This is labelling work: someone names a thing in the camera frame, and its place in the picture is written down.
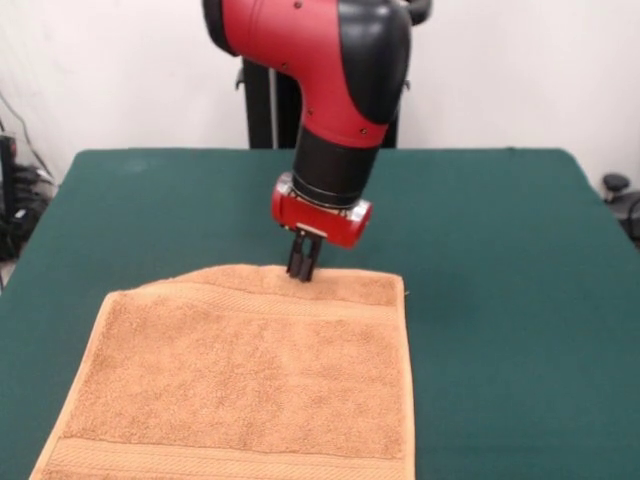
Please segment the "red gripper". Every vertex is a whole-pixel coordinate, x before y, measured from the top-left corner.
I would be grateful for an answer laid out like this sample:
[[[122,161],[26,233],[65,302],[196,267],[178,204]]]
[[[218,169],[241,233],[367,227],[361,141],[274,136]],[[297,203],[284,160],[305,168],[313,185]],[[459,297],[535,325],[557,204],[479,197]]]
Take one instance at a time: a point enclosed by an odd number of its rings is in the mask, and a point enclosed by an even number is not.
[[[353,248],[369,223],[373,204],[359,200],[350,209],[327,209],[301,200],[289,191],[275,188],[271,210],[279,225],[297,230],[287,264],[288,275],[302,282],[310,282],[322,247],[321,237],[333,245]],[[305,236],[299,230],[320,237]]]

